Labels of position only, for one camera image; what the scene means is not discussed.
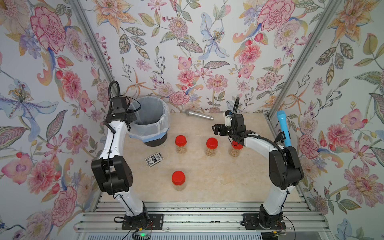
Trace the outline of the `aluminium corner post left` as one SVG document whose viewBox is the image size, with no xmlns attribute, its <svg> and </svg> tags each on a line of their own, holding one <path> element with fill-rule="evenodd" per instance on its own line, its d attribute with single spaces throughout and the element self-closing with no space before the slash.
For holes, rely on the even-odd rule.
<svg viewBox="0 0 384 240">
<path fill-rule="evenodd" d="M 110 121 L 113 104 L 117 99 L 123 101 L 123 105 L 116 104 L 119 111 L 129 107 L 130 100 L 120 93 L 120 85 L 112 75 L 112 66 L 109 63 L 106 39 L 94 33 L 86 17 L 86 10 L 80 1 L 69 1 L 70 8 L 66 10 L 69 17 L 74 14 L 80 26 L 69 25 L 65 27 L 66 46 L 74 57 L 82 62 L 88 61 L 92 66 L 88 70 L 91 73 L 92 88 L 95 92 L 89 95 L 85 86 L 81 86 L 80 80 L 72 78 L 65 92 L 74 98 L 79 108 L 93 121 L 100 122 L 107 118 Z"/>
</svg>

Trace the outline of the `peanut jar red lid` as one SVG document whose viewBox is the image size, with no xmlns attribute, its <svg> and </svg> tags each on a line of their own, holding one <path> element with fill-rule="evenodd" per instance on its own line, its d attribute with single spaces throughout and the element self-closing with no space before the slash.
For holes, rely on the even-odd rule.
<svg viewBox="0 0 384 240">
<path fill-rule="evenodd" d="M 229 154 L 232 157 L 238 157 L 243 149 L 243 146 L 236 141 L 231 142 L 231 148 L 229 150 Z"/>
<path fill-rule="evenodd" d="M 209 138 L 206 142 L 206 146 L 206 155 L 209 157 L 213 157 L 217 152 L 218 140 L 216 138 Z"/>
<path fill-rule="evenodd" d="M 187 152 L 187 139 L 183 135 L 179 135 L 175 139 L 176 152 L 178 154 L 185 154 Z"/>
</svg>

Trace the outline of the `black bin with white liner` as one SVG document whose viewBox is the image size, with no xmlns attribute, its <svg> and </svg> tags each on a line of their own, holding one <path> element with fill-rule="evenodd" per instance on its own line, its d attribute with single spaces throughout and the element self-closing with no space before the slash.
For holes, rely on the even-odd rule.
<svg viewBox="0 0 384 240">
<path fill-rule="evenodd" d="M 162 145 L 171 125 L 170 109 L 166 102 L 156 97 L 142 97 L 131 103 L 136 120 L 130 123 L 130 138 L 142 141 L 149 147 Z"/>
</svg>

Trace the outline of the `front jar red lid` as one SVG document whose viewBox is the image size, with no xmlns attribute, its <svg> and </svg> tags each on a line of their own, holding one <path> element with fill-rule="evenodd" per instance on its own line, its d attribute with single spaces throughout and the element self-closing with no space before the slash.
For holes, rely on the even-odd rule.
<svg viewBox="0 0 384 240">
<path fill-rule="evenodd" d="M 175 171 L 172 175 L 173 187 L 176 191 L 182 191 L 186 187 L 186 176 L 182 171 Z"/>
</svg>

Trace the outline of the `aluminium corner post right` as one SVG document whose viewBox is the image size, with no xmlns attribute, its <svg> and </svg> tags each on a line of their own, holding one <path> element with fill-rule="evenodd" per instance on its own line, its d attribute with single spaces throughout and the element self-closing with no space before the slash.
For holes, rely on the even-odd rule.
<svg viewBox="0 0 384 240">
<path fill-rule="evenodd" d="M 295 81 L 301 68 L 305 65 L 307 59 L 310 57 L 312 51 L 318 44 L 319 39 L 321 38 L 323 32 L 326 30 L 328 23 L 330 22 L 333 15 L 336 13 L 339 5 L 340 2 L 338 1 L 328 1 L 328 4 L 326 5 L 322 15 L 320 16 L 317 25 L 312 31 L 312 37 L 308 40 L 308 43 L 305 45 L 303 51 L 297 58 L 297 62 L 295 63 L 292 71 L 289 73 L 288 78 L 285 81 L 285 84 L 283 85 L 282 89 L 280 90 L 273 107 L 270 109 L 269 114 L 267 115 L 267 119 L 269 121 L 272 120 L 273 116 L 279 110 L 279 107 L 283 102 L 287 92 Z"/>
</svg>

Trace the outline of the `silver microphone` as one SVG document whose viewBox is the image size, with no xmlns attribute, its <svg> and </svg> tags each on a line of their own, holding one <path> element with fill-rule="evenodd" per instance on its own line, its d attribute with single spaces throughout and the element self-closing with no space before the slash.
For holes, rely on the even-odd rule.
<svg viewBox="0 0 384 240">
<path fill-rule="evenodd" d="M 210 120 L 210 121 L 214 120 L 214 117 L 212 117 L 212 116 L 205 115 L 205 114 L 198 113 L 198 112 L 194 112 L 194 111 L 191 111 L 191 110 L 187 110 L 186 111 L 186 115 L 193 116 L 193 117 L 198 117 L 198 118 L 202 118 L 202 119 L 206 119 L 206 120 Z"/>
</svg>

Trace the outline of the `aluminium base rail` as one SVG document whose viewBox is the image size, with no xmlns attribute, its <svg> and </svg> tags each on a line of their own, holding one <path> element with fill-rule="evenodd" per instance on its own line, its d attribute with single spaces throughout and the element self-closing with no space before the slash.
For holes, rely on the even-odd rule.
<svg viewBox="0 0 384 240">
<path fill-rule="evenodd" d="M 146 203 L 153 223 L 143 232 L 153 233 L 252 233 L 247 230 L 244 215 L 259 213 L 260 202 L 245 203 Z M 125 211 L 116 201 L 100 201 L 94 212 L 82 215 L 74 226 L 77 233 L 126 233 L 136 227 L 123 222 Z M 288 234 L 315 233 L 322 240 L 333 236 L 325 217 L 307 205 L 305 201 L 287 202 L 283 218 L 274 225 Z"/>
</svg>

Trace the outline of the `aluminium corner post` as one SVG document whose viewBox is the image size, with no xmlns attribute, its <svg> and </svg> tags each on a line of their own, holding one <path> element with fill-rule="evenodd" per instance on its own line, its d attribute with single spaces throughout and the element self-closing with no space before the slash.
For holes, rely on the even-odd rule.
<svg viewBox="0 0 384 240">
<path fill-rule="evenodd" d="M 79 108 L 93 121 L 100 122 L 107 118 L 110 121 L 113 104 L 117 99 L 123 101 L 123 105 L 116 104 L 119 111 L 129 107 L 130 100 L 120 93 L 120 85 L 112 75 L 112 66 L 109 63 L 106 39 L 94 33 L 86 17 L 86 10 L 80 1 L 69 1 L 70 8 L 66 10 L 69 17 L 74 14 L 80 26 L 69 25 L 65 27 L 66 46 L 74 57 L 82 62 L 88 61 L 92 66 L 88 70 L 91 73 L 92 88 L 95 92 L 89 95 L 85 86 L 81 86 L 80 80 L 72 78 L 65 92 L 74 98 Z"/>
<path fill-rule="evenodd" d="M 338 1 L 328 1 L 328 4 L 326 5 L 322 15 L 320 16 L 317 25 L 312 31 L 312 37 L 308 40 L 308 43 L 305 45 L 303 51 L 297 58 L 297 62 L 295 63 L 292 71 L 289 73 L 288 78 L 285 81 L 285 84 L 283 85 L 282 89 L 280 90 L 273 107 L 270 109 L 269 114 L 267 115 L 267 119 L 269 121 L 272 120 L 273 116 L 279 110 L 279 107 L 283 102 L 287 92 L 295 81 L 301 68 L 305 65 L 307 59 L 310 57 L 312 51 L 318 44 L 319 39 L 321 38 L 323 32 L 326 30 L 328 23 L 330 22 L 333 15 L 336 13 L 339 5 L 340 2 Z"/>
</svg>

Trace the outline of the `blue microphone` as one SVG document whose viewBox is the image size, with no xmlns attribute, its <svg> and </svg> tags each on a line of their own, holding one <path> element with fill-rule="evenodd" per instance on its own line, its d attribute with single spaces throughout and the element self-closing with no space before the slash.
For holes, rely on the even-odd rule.
<svg viewBox="0 0 384 240">
<path fill-rule="evenodd" d="M 281 136 L 280 139 L 284 142 L 285 147 L 291 147 L 292 142 L 287 123 L 287 115 L 284 111 L 278 111 L 277 118 L 281 127 L 281 133 L 279 134 Z"/>
</svg>

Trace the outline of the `black white card box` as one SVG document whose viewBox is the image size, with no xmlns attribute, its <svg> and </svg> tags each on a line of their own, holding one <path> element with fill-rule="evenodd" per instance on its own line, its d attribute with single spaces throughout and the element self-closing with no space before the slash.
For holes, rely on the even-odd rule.
<svg viewBox="0 0 384 240">
<path fill-rule="evenodd" d="M 162 156 L 162 154 L 160 152 L 157 152 L 149 157 L 147 157 L 145 159 L 147 165 L 151 168 L 153 166 L 155 166 L 156 164 L 160 163 L 162 160 L 164 159 L 164 157 Z"/>
</svg>

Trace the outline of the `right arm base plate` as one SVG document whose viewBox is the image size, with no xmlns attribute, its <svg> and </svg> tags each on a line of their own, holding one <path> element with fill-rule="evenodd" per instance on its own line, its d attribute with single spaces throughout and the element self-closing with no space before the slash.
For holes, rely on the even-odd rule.
<svg viewBox="0 0 384 240">
<path fill-rule="evenodd" d="M 246 230 L 285 230 L 286 224 L 282 214 L 269 216 L 262 213 L 243 214 L 241 226 Z"/>
</svg>

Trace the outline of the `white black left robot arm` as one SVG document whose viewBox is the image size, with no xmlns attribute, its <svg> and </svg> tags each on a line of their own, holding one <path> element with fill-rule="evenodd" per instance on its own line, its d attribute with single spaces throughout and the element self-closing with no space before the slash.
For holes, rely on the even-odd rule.
<svg viewBox="0 0 384 240">
<path fill-rule="evenodd" d="M 145 204 L 133 192 L 133 172 L 124 159 L 123 150 L 130 123 L 135 121 L 135 112 L 117 107 L 112 109 L 104 122 L 108 134 L 99 159 L 92 161 L 91 168 L 103 193 L 118 200 L 126 211 L 124 221 L 140 228 L 147 224 L 149 214 Z"/>
</svg>

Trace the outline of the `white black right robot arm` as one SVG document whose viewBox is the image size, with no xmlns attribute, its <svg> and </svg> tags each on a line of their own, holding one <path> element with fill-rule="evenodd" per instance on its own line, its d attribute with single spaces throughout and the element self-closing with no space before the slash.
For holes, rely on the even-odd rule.
<svg viewBox="0 0 384 240">
<path fill-rule="evenodd" d="M 261 205 L 255 221 L 263 229 L 271 229 L 283 220 L 283 208 L 288 195 L 304 178 L 297 150 L 291 144 L 285 112 L 278 113 L 281 132 L 274 141 L 246 129 L 244 118 L 233 111 L 224 113 L 224 124 L 212 126 L 215 135 L 228 136 L 233 146 L 246 147 L 269 160 L 269 178 L 272 186 Z"/>
</svg>

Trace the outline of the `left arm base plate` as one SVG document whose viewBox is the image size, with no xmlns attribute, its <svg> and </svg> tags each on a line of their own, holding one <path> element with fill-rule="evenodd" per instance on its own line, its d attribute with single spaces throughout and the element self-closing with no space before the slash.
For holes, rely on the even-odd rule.
<svg viewBox="0 0 384 240">
<path fill-rule="evenodd" d="M 163 223 L 163 214 L 142 213 L 135 217 L 125 215 L 122 223 L 122 230 L 162 230 Z"/>
</svg>

